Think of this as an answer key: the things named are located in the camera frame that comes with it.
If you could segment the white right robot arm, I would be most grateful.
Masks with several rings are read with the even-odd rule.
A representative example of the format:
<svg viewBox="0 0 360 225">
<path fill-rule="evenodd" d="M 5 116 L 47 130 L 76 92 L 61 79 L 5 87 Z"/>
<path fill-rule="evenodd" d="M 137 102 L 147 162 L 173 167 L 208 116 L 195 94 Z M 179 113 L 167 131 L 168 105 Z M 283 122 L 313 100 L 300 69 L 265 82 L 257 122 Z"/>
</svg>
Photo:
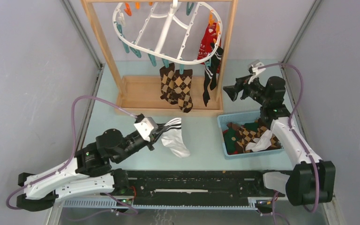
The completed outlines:
<svg viewBox="0 0 360 225">
<path fill-rule="evenodd" d="M 293 206 L 331 202 L 336 168 L 324 161 L 302 137 L 284 104 L 285 80 L 272 76 L 262 85 L 251 75 L 237 78 L 223 91 L 232 101 L 251 98 L 261 105 L 260 119 L 279 140 L 288 155 L 293 170 L 289 175 L 266 172 L 254 182 L 254 190 L 266 196 L 272 190 L 286 195 Z"/>
</svg>

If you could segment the white sock with black stripes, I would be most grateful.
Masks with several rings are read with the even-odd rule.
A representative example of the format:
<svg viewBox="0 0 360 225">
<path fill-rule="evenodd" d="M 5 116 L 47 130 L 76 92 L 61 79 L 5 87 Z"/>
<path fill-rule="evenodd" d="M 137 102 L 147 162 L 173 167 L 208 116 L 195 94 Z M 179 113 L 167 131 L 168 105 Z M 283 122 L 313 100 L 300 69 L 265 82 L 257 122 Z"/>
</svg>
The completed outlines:
<svg viewBox="0 0 360 225">
<path fill-rule="evenodd" d="M 182 119 L 174 118 L 163 126 L 161 134 L 162 144 L 169 148 L 171 152 L 179 158 L 187 158 L 190 151 L 187 149 L 182 138 Z"/>
</svg>

